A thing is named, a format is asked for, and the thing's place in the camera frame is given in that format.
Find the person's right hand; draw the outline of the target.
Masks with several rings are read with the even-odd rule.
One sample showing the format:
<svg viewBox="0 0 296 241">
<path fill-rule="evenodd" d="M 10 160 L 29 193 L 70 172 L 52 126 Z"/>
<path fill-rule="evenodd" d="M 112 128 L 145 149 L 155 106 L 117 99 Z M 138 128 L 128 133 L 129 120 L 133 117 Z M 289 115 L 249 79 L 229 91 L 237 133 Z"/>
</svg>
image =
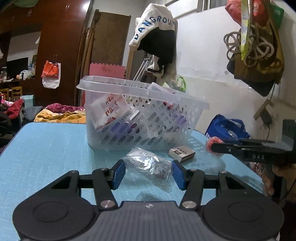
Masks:
<svg viewBox="0 0 296 241">
<path fill-rule="evenodd" d="M 295 164 L 286 167 L 273 165 L 273 173 L 286 180 L 288 191 L 287 200 L 295 202 Z M 264 168 L 264 171 L 262 172 L 262 181 L 264 194 L 266 196 L 272 196 L 274 194 L 273 181 L 271 180 L 270 175 L 267 174 L 266 168 Z"/>
</svg>

